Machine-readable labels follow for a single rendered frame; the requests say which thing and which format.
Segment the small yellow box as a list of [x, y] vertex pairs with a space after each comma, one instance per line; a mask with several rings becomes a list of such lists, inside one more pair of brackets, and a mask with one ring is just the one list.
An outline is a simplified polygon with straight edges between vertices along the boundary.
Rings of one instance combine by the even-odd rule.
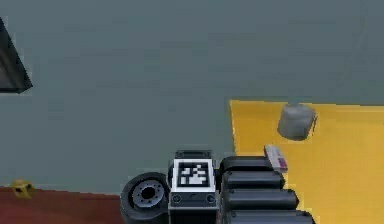
[[31, 199], [34, 186], [26, 180], [15, 180], [12, 183], [12, 190], [18, 199]]

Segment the grey cylindrical cup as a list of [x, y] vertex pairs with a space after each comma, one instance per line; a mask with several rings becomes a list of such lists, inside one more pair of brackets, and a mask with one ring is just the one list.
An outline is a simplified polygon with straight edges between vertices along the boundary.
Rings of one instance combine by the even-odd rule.
[[282, 107], [277, 131], [289, 140], [303, 141], [315, 122], [316, 112], [304, 104], [285, 104]]

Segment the black television set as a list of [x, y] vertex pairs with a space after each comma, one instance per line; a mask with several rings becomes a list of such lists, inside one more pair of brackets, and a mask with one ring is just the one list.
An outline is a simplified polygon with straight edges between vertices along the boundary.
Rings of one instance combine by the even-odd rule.
[[31, 79], [0, 17], [0, 93], [21, 94], [32, 87]]

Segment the yellow table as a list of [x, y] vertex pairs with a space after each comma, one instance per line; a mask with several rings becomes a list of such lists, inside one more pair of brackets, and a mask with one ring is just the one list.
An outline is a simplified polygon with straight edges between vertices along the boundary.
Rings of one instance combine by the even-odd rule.
[[314, 104], [317, 122], [304, 141], [277, 133], [281, 102], [230, 102], [235, 152], [267, 144], [285, 156], [287, 186], [317, 224], [384, 224], [384, 106]]

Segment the white and purple remote control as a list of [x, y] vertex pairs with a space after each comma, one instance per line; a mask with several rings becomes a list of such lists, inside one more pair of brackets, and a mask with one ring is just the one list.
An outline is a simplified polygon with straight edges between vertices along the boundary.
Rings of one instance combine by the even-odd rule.
[[280, 173], [286, 173], [288, 171], [288, 164], [278, 146], [271, 144], [265, 145], [264, 153], [274, 170]]

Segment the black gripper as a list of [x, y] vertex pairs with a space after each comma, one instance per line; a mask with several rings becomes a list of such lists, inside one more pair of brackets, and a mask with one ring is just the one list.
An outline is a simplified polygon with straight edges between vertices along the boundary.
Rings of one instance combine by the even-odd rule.
[[169, 224], [166, 175], [147, 172], [131, 179], [120, 194], [124, 224]]

